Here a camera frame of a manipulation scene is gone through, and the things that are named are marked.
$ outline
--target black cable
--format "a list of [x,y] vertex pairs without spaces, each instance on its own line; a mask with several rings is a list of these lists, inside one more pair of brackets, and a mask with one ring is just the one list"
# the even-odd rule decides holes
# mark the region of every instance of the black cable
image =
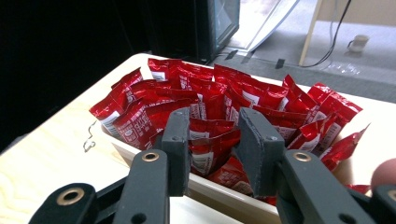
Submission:
[[332,54],[332,51],[334,50],[334,47],[335,47],[335,42],[336,42],[337,36],[338,36],[338,30],[340,29],[341,23],[343,22],[345,15],[347,14],[347,10],[349,8],[349,5],[350,5],[351,1],[352,0],[348,0],[347,3],[346,3],[346,7],[344,8],[343,15],[341,16],[341,19],[338,22],[337,30],[335,31],[335,35],[334,35],[334,38],[332,40],[332,45],[330,46],[329,51],[327,51],[327,53],[323,56],[323,58],[321,58],[317,63],[314,63],[312,65],[301,65],[300,67],[305,67],[305,68],[306,67],[314,67],[314,66],[317,66],[317,65],[323,63],[324,61],[326,61],[330,57],[330,55]]

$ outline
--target gray floor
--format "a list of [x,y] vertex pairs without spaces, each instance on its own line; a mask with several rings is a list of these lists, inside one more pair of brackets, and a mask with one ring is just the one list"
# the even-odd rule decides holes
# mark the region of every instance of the gray floor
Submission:
[[[316,2],[300,0],[251,59],[242,54],[225,60],[225,56],[220,55],[211,65],[219,63],[278,80],[291,74],[299,84],[311,86],[322,82],[336,91],[396,103],[395,27],[343,23],[332,56],[326,62],[312,68],[298,66]],[[329,49],[330,26],[329,21],[316,23],[304,65],[317,62]],[[370,36],[362,54],[347,50],[347,44],[355,35]],[[279,59],[285,60],[285,64],[276,69]]]

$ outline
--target table surface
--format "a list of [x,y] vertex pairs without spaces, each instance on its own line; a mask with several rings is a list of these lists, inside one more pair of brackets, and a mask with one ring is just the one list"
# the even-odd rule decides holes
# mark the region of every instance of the table surface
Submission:
[[[155,56],[132,56],[0,156],[0,223],[28,222],[44,200],[64,185],[88,183],[100,190],[128,174],[128,163],[106,138],[99,137],[99,129],[92,129],[95,147],[85,153],[83,144],[95,121],[89,109],[102,100],[110,86],[123,75],[139,66],[142,73],[149,73],[148,57]],[[258,79],[280,84],[264,77]],[[363,111],[340,136],[360,131],[368,123],[371,125],[352,158],[341,163],[334,174],[342,183],[369,184],[374,169],[381,162],[396,158],[395,146],[390,142],[394,139],[396,105],[352,95],[345,97],[360,105]],[[172,199],[171,222],[186,221],[237,223],[187,197]]]

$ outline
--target white cup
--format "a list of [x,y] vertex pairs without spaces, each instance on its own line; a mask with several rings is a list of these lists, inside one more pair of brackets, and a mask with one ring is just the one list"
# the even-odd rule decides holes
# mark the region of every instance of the white cup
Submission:
[[369,41],[369,36],[367,35],[356,35],[355,38],[349,42],[347,45],[347,48],[349,51],[355,52],[355,53],[361,53],[364,49],[364,47],[367,44],[367,41]]

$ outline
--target red packet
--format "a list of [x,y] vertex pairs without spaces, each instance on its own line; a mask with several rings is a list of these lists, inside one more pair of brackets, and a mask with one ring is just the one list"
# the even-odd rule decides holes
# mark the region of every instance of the red packet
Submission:
[[340,161],[344,161],[352,156],[366,129],[367,127],[358,133],[353,133],[334,143],[319,155],[320,160],[330,171],[333,171]]
[[252,108],[262,113],[268,119],[283,137],[286,145],[292,140],[294,133],[304,125],[307,116],[306,113],[278,111],[258,105],[254,105]]
[[110,95],[119,105],[122,106],[124,110],[126,110],[130,103],[147,95],[147,91],[154,90],[156,88],[170,89],[171,87],[172,85],[168,81],[157,82],[155,79],[147,79],[137,82],[129,87],[118,85],[111,90]]
[[125,143],[140,150],[152,147],[150,137],[157,133],[156,128],[146,113],[142,101],[130,104],[128,110],[113,122]]
[[190,86],[200,99],[198,119],[225,119],[224,92],[227,86],[213,81],[190,77]]
[[251,108],[251,102],[239,95],[232,86],[224,94],[225,119],[238,123],[241,107]]
[[309,120],[309,118],[311,117],[311,114],[318,109],[317,102],[312,99],[306,92],[301,90],[301,88],[297,85],[297,83],[295,83],[294,79],[290,75],[285,76],[282,82],[282,86],[289,88],[289,91],[294,93],[294,95],[297,96],[297,98],[308,107],[309,111],[307,121],[305,123],[312,122],[312,120]]
[[182,90],[191,90],[190,77],[211,81],[213,69],[190,63],[180,63],[172,67],[170,74],[179,78]]
[[347,123],[349,123],[362,109],[349,102],[344,97],[340,97],[338,94],[333,94],[326,98],[320,105],[316,114],[314,114],[313,121],[317,119],[323,119],[330,114],[334,114],[336,119],[329,131],[323,136],[316,151],[322,152],[327,149],[335,137],[343,130]]
[[311,96],[312,99],[314,99],[319,105],[321,105],[327,99],[327,97],[335,93],[336,92],[332,90],[330,87],[319,82],[314,86],[312,86],[307,94]]
[[277,110],[308,114],[310,109],[293,91],[288,91],[288,94],[283,98]]
[[131,73],[123,76],[118,82],[114,83],[111,86],[111,89],[114,89],[117,85],[122,84],[126,87],[134,85],[135,83],[142,81],[143,76],[140,72],[140,67],[132,71]]
[[288,89],[261,82],[253,77],[242,77],[242,96],[253,105],[278,109]]
[[190,99],[148,106],[139,99],[128,106],[128,110],[114,120],[113,124],[125,143],[140,150],[152,148],[152,136],[161,132],[172,111],[190,106]]
[[190,118],[190,140],[213,138],[234,129],[234,122],[225,119],[192,119]]
[[122,106],[117,104],[110,94],[105,99],[91,107],[90,112],[102,123],[103,126],[105,126],[112,136],[120,138],[120,134],[114,127],[113,121],[124,113],[124,109]]
[[246,195],[253,194],[242,163],[233,156],[207,179]]
[[157,81],[169,81],[173,89],[180,89],[180,79],[176,74],[171,73],[172,67],[181,64],[180,59],[153,59],[148,58],[148,68],[152,77]]
[[287,146],[287,149],[300,149],[312,151],[334,123],[335,116],[328,116],[325,119],[319,119],[301,127],[293,137],[293,141]]
[[166,127],[170,114],[180,108],[189,107],[193,102],[192,99],[181,99],[160,105],[154,105],[146,108],[149,119],[157,132],[162,131]]
[[215,82],[225,85],[229,84],[229,80],[241,80],[242,77],[250,77],[249,74],[219,64],[214,65],[213,76]]
[[230,157],[232,147],[241,138],[240,130],[232,130],[214,138],[189,140],[192,155],[191,170],[201,176],[219,169]]

